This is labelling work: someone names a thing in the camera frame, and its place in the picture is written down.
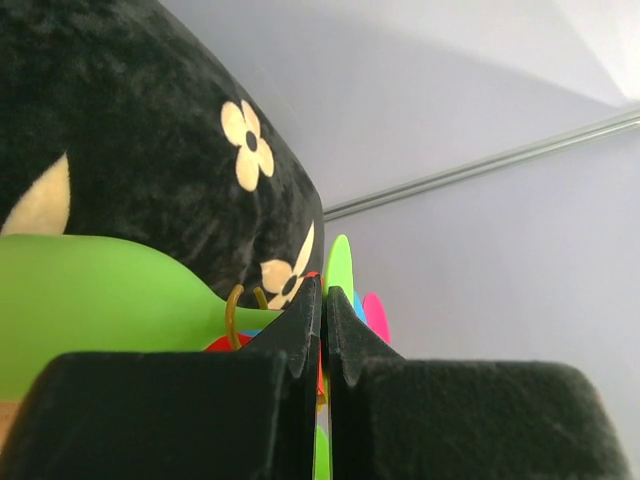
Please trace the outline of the green wine glass back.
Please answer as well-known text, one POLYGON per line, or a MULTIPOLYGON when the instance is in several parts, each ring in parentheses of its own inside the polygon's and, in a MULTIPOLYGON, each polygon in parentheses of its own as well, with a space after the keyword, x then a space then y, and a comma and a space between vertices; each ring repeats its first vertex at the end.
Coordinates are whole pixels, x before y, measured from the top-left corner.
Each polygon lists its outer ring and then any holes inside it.
MULTIPOLYGON (((36 378, 65 354, 216 352, 206 348, 226 333, 226 301, 186 267, 140 244, 6 236, 1 398, 19 411, 36 378)), ((239 332, 261 331, 287 309, 237 308, 239 332)))

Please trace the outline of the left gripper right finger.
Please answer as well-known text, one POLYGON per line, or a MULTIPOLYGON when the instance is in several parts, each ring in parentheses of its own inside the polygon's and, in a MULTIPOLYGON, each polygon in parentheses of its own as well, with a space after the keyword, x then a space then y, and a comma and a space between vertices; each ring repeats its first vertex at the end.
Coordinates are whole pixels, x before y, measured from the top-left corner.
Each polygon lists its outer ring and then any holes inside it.
POLYGON ((336 479, 628 479, 597 390, 559 363, 413 360, 329 290, 336 479))

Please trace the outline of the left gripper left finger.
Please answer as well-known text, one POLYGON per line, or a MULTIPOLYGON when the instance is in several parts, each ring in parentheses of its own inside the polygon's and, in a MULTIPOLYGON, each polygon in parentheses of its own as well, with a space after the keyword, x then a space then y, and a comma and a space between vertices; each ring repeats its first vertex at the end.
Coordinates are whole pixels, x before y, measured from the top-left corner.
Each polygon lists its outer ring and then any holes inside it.
POLYGON ((5 479, 310 479, 322 284, 235 352, 51 361, 1 452, 5 479))

